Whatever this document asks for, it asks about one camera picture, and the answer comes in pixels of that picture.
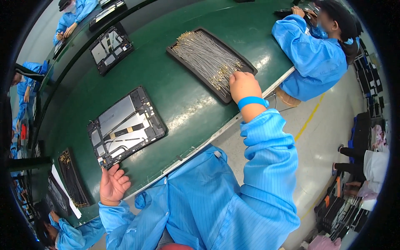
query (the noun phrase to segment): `yellow floor line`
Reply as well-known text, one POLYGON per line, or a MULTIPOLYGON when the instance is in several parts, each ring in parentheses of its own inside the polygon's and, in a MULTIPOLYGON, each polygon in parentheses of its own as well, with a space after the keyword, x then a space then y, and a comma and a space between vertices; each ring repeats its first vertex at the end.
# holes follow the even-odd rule
MULTIPOLYGON (((300 131, 298 132, 298 134, 297 134, 296 137, 294 138, 294 141, 295 141, 295 142, 300 138, 301 134, 302 134, 303 131, 306 129, 308 123, 309 123, 309 122, 312 120, 312 118, 314 117, 314 114, 315 114, 315 112, 317 112, 318 107, 320 106, 320 103, 322 102, 322 99, 324 98, 324 96, 325 96, 325 93, 323 93, 323 94, 321 95, 321 97, 320 97, 320 99, 319 99, 317 105, 315 106, 314 110, 311 112, 311 114, 310 114, 310 116, 308 117, 306 123, 304 123, 303 127, 300 129, 300 131)), ((315 205, 317 204, 317 202, 323 197, 323 195, 324 195, 325 192, 326 192, 326 189, 327 189, 328 186, 329 186, 328 183, 326 183, 326 186, 325 186, 324 189, 322 190, 322 192, 321 192, 321 194, 319 195, 318 199, 316 199, 316 201, 315 201, 315 202, 312 204, 312 206, 307 210, 307 212, 300 218, 300 221, 302 221, 302 220, 307 216, 307 214, 308 214, 311 210, 313 210, 313 208, 315 207, 315 205)))
POLYGON ((318 107, 320 106, 320 103, 322 101, 322 99, 324 98, 325 93, 323 93, 320 97, 320 100, 318 101, 317 105, 315 106, 314 110, 312 111, 311 115, 308 117, 306 123, 304 123, 303 127, 300 129, 300 132, 296 135, 296 137, 294 138, 294 141, 296 142, 299 137, 301 136, 301 134, 303 133, 303 131, 306 129, 308 123, 312 120, 312 117, 314 116, 315 112, 317 112, 318 107))

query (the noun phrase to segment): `black leggings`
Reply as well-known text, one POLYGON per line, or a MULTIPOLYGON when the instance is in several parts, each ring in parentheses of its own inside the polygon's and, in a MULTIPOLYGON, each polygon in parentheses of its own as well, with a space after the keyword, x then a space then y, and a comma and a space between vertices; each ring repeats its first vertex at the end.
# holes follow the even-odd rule
MULTIPOLYGON (((365 151, 357 150, 354 148, 341 148, 340 153, 349 157, 353 157, 361 162, 364 161, 365 151)), ((356 176, 356 178, 363 183, 367 180, 364 175, 364 165, 355 163, 336 163, 335 168, 339 171, 345 171, 356 176)))

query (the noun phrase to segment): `concrete floor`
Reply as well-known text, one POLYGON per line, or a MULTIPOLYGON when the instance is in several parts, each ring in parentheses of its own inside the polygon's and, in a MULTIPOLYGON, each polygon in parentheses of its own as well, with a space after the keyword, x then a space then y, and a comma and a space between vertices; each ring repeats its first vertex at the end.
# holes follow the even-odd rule
MULTIPOLYGON (((270 99, 270 106, 275 107, 274 98, 270 99)), ((278 102, 277 110, 285 108, 278 102)), ((316 222, 313 208, 333 181, 332 162, 348 162, 348 157, 340 155, 337 147, 340 144, 347 145, 354 116, 365 111, 365 100, 350 66, 342 79, 325 94, 281 113, 287 121, 284 132, 295 137, 298 151, 299 165, 293 199, 301 219, 300 227, 282 245, 285 250, 297 250, 303 238, 314 228, 316 222)), ((228 163, 242 185, 243 166, 247 160, 243 156, 246 147, 240 137, 239 122, 241 121, 219 136, 213 144, 226 152, 228 163)), ((135 209, 133 199, 128 203, 135 209)), ((104 237, 91 248, 93 249, 105 249, 104 237)))

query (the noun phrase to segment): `face mask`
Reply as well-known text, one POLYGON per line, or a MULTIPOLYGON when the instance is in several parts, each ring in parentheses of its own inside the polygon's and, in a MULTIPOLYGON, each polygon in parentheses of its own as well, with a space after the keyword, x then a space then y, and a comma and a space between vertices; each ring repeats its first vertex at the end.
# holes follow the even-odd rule
POLYGON ((76 4, 75 1, 71 2, 71 4, 69 6, 67 6, 63 11, 65 13, 68 13, 68 12, 75 13, 75 11, 76 11, 76 5, 75 4, 76 4))
POLYGON ((322 32, 325 32, 326 33, 326 31, 325 31, 325 29, 322 27, 322 25, 321 25, 321 22, 318 22, 317 23, 317 28, 319 28, 322 32))

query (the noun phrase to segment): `shoe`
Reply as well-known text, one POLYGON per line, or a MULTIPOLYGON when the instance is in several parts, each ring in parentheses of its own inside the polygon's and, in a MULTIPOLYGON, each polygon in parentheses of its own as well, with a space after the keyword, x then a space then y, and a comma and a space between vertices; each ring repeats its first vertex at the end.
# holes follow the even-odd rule
POLYGON ((338 152, 339 152, 339 153, 340 153, 340 148, 344 148, 344 145, 341 144, 341 145, 338 147, 338 152))
POLYGON ((333 166, 335 165, 335 163, 332 164, 332 176, 335 176, 338 173, 338 170, 333 170, 333 166))

